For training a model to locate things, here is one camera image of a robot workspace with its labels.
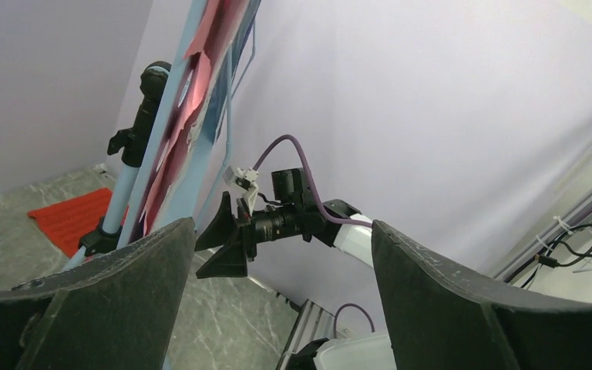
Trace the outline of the light blue music stand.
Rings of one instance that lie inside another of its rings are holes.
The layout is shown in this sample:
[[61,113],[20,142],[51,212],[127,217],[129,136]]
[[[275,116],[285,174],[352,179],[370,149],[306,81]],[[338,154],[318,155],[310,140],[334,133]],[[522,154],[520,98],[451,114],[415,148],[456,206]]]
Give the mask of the light blue music stand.
[[191,3],[174,60],[143,70],[134,124],[109,141],[122,167],[105,214],[79,239],[67,268],[193,214],[218,130],[232,125],[235,72],[259,5]]

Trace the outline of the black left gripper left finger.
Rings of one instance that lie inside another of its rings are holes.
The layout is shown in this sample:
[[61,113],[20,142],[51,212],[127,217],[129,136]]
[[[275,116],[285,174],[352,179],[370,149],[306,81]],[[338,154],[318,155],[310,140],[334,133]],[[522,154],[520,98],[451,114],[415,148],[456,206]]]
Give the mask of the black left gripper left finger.
[[0,290],[0,369],[160,369],[195,245],[165,227],[61,273]]

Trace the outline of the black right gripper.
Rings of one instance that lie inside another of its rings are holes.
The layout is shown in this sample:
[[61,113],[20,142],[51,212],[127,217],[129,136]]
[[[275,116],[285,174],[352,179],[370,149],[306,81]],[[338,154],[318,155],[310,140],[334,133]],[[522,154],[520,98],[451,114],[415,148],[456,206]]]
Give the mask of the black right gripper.
[[247,260],[253,261],[257,256],[257,246],[266,241],[262,224],[265,219],[264,210],[251,213],[246,201],[241,197],[236,199],[236,204],[242,243],[230,242],[236,237],[237,224],[230,193],[224,191],[213,220],[200,233],[195,244],[195,251],[221,248],[197,270],[198,279],[247,277]]

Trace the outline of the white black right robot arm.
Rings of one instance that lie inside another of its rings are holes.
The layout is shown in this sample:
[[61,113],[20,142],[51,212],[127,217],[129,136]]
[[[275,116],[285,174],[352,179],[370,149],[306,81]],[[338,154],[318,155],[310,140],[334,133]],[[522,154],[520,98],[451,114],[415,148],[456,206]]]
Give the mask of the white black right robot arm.
[[[224,180],[241,196],[232,200],[225,191],[210,224],[197,238],[196,251],[215,253],[196,272],[199,279],[245,278],[257,256],[257,246],[289,237],[317,239],[363,264],[373,265],[372,221],[343,200],[322,202],[305,168],[274,171],[269,200],[259,191],[258,172],[228,168]],[[307,300],[299,309],[288,343],[278,360],[279,369],[394,369],[395,357],[386,331],[368,318],[370,332],[358,338],[339,337],[335,313]]]

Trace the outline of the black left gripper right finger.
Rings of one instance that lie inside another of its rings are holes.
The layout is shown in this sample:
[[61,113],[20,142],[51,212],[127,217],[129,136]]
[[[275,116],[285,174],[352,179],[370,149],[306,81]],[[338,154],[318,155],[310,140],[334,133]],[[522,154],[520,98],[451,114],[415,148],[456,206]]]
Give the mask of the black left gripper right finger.
[[592,304],[523,290],[376,220],[372,259],[398,369],[592,369]]

